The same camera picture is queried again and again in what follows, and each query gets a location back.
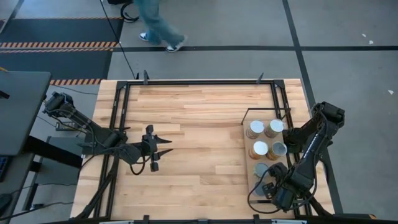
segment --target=wooden tabletop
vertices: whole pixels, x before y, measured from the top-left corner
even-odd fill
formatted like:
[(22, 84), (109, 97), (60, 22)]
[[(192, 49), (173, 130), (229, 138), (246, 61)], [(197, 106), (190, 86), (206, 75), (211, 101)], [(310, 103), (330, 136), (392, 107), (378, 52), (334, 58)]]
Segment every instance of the wooden tabletop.
[[(109, 127), (116, 80), (102, 81), (93, 121)], [(285, 80), (295, 127), (310, 119), (299, 79)], [(123, 93), (116, 124), (119, 124)], [(148, 124), (159, 137), (173, 141), (159, 150), (174, 150), (159, 161), (159, 171), (134, 176), (119, 163), (112, 220), (250, 219), (244, 135), (240, 122), (248, 108), (274, 107), (271, 88), (265, 85), (132, 86), (127, 107), (128, 142), (139, 142)], [(248, 118), (275, 112), (250, 112)], [(98, 188), (102, 156), (83, 168), (71, 217), (78, 215)], [(140, 165), (133, 166), (136, 171)], [(317, 200), (333, 213), (322, 165), (317, 165)], [(101, 214), (104, 214), (103, 200)], [(261, 218), (293, 218), (293, 212), (260, 214)]]

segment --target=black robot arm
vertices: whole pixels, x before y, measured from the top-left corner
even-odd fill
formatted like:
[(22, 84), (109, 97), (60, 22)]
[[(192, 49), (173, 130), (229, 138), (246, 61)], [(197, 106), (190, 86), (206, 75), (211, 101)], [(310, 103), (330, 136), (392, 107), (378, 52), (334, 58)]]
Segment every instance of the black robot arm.
[[(310, 121), (301, 128), (284, 133), (284, 141), (290, 152), (303, 148), (305, 150), (301, 160), (289, 169), (282, 163), (270, 167), (270, 174), (277, 182), (274, 188), (270, 188), (269, 185), (264, 186), (263, 191), (266, 195), (271, 191), (271, 202), (278, 209), (285, 212), (291, 210), (293, 201), (303, 197), (306, 197), (311, 204), (319, 204), (316, 200), (311, 200), (315, 192), (308, 194), (316, 178), (315, 167), (322, 153), (332, 144), (332, 137), (344, 125), (344, 113), (344, 110), (329, 103), (319, 103), (313, 108), (313, 118)], [(275, 170), (286, 170), (286, 172), (275, 172)]]
[(151, 156), (151, 171), (159, 170), (156, 163), (161, 155), (172, 149), (157, 152), (157, 144), (170, 143), (171, 141), (161, 139), (153, 135), (153, 125), (146, 127), (146, 134), (142, 141), (126, 144), (128, 137), (125, 130), (102, 128), (91, 119), (79, 112), (73, 104), (73, 99), (66, 93), (53, 92), (51, 99), (45, 102), (43, 113), (53, 118), (68, 118), (79, 127), (86, 130), (86, 143), (80, 144), (83, 154), (115, 154), (130, 165), (136, 164), (140, 157)]

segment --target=gray floor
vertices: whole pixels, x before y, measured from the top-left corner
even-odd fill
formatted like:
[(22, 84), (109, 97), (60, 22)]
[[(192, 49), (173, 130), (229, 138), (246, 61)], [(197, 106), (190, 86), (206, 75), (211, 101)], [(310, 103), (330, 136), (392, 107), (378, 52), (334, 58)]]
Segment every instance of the gray floor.
[[(10, 2), (6, 5), (15, 4), (15, 0), (2, 0), (0, 18), (12, 11), (13, 6), (8, 10), (1, 8), (5, 1)], [(44, 0), (25, 0), (17, 17), (103, 16), (98, 0), (71, 0), (65, 7), (59, 7), (59, 2), (62, 1), (48, 4)], [(398, 45), (395, 0), (289, 0), (289, 4), (302, 46)], [(118, 16), (119, 6), (106, 9), (109, 16)], [(161, 12), (190, 36), (189, 46), (292, 45), (282, 1), (164, 0)], [(137, 38), (143, 30), (142, 22), (125, 24), (121, 37), (124, 47), (149, 46)], [(126, 55), (135, 72), (145, 69), (151, 78), (255, 78), (261, 72), (264, 78), (301, 78), (295, 52), (231, 50)], [(303, 56), (315, 99), (346, 110), (346, 124), (329, 148), (344, 211), (398, 220), (398, 175), (394, 167), (398, 156), (394, 144), (398, 133), (398, 52), (304, 52)], [(122, 53), (113, 53), (108, 78), (131, 78)], [(97, 86), (73, 88), (98, 90)], [(76, 107), (91, 116), (95, 96), (70, 93)], [(46, 138), (61, 134), (37, 120), (32, 135)], [(67, 194), (57, 194), (59, 188), (62, 187), (48, 187), (54, 193), (50, 197), (38, 194), (37, 202), (73, 200), (73, 188)], [(70, 208), (53, 207), (14, 219), (13, 223), (65, 220), (69, 211)]]

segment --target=paper cup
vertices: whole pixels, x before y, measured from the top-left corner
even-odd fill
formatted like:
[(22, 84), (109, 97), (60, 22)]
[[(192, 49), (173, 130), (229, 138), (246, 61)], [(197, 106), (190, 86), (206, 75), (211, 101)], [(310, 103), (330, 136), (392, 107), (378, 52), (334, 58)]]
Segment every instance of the paper cup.
[(284, 122), (279, 119), (273, 119), (264, 131), (266, 136), (269, 138), (276, 137), (279, 133), (284, 130)]
[(254, 166), (254, 175), (258, 178), (261, 178), (261, 176), (268, 171), (268, 166), (265, 163), (259, 162)]
[(264, 131), (264, 123), (261, 121), (252, 121), (246, 130), (246, 136), (249, 139), (256, 139)]
[(272, 144), (272, 147), (270, 150), (267, 152), (267, 158), (269, 160), (275, 161), (279, 159), (280, 157), (286, 155), (287, 153), (287, 147), (284, 143), (282, 142), (274, 142)]
[(260, 159), (268, 152), (268, 145), (262, 141), (256, 141), (253, 147), (249, 150), (249, 156), (252, 159)]

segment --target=white shoe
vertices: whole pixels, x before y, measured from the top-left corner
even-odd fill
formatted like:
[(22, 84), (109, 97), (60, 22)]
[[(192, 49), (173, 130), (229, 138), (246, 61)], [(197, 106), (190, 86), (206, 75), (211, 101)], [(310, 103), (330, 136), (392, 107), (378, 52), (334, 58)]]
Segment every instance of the white shoe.
[(170, 52), (170, 53), (176, 52), (176, 51), (180, 50), (180, 48), (182, 48), (184, 46), (184, 44), (186, 43), (187, 40), (188, 40), (188, 36), (184, 35), (184, 39), (180, 43), (178, 43), (175, 47), (172, 47), (172, 46), (169, 45), (166, 48), (166, 50), (168, 52)]
[(148, 41), (147, 33), (140, 33), (139, 38), (143, 41)]

